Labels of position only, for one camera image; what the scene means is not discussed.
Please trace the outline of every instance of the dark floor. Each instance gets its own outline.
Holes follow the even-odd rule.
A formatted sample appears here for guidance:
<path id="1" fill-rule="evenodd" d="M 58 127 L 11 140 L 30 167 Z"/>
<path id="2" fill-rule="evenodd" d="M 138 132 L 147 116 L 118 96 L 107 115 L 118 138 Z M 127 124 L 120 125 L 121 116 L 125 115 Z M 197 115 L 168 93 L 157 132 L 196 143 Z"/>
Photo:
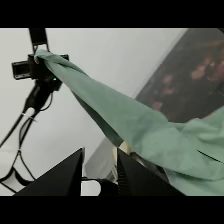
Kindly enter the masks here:
<path id="1" fill-rule="evenodd" d="M 137 100 L 170 121 L 202 118 L 224 105 L 224 34 L 191 28 L 180 39 Z"/>

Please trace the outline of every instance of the white wall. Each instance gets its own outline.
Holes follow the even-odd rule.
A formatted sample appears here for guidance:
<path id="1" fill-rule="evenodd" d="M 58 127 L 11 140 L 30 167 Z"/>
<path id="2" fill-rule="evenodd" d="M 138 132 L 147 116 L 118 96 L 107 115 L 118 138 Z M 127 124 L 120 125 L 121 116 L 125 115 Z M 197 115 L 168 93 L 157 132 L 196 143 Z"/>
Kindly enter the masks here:
<path id="1" fill-rule="evenodd" d="M 135 96 L 186 29 L 47 29 L 50 50 L 92 78 Z M 28 29 L 0 29 L 0 139 L 14 123 L 33 87 L 16 81 L 11 63 L 32 53 Z M 24 159 L 38 177 L 78 148 L 86 160 L 104 135 L 63 85 L 52 106 L 37 117 L 23 145 Z"/>

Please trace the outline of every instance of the teal fabric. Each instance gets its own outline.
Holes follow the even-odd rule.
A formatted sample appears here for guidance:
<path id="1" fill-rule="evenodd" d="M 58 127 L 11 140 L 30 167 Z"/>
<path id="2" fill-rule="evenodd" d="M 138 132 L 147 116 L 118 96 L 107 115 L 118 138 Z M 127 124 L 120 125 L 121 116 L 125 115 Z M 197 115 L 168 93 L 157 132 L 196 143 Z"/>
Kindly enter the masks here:
<path id="1" fill-rule="evenodd" d="M 37 63 L 38 58 L 116 146 L 124 140 L 141 157 L 165 168 L 170 183 L 186 195 L 224 195 L 224 108 L 205 120 L 171 123 L 58 55 L 38 50 Z"/>

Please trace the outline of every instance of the green cloth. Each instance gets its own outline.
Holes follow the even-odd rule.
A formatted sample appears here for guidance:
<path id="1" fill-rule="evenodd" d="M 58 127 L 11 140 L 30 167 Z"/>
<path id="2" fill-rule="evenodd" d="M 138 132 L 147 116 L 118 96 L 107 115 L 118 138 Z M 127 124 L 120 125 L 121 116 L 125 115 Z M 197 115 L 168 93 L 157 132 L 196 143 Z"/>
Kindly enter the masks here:
<path id="1" fill-rule="evenodd" d="M 224 195 L 224 108 L 205 120 L 171 123 L 58 55 L 38 50 L 37 63 L 38 57 L 114 145 L 124 140 L 141 157 L 165 168 L 170 183 L 186 195 Z"/>

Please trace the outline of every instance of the cloth fold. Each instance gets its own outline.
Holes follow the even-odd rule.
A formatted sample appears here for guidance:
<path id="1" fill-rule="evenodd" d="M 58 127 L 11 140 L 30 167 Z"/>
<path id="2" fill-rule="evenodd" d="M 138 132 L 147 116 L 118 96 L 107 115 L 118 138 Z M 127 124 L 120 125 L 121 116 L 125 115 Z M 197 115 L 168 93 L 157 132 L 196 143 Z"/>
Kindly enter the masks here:
<path id="1" fill-rule="evenodd" d="M 170 183 L 187 195 L 194 195 L 189 186 L 192 191 L 192 186 L 199 189 L 198 194 L 211 194 L 208 188 L 200 191 L 205 181 L 212 183 L 214 195 L 224 195 L 224 108 L 206 120 L 175 124 L 162 113 L 90 78 L 59 55 L 37 50 L 36 62 L 38 58 L 70 88 L 115 146 L 126 141 L 141 157 L 167 169 Z M 216 182 L 223 184 L 222 191 L 215 192 Z"/>

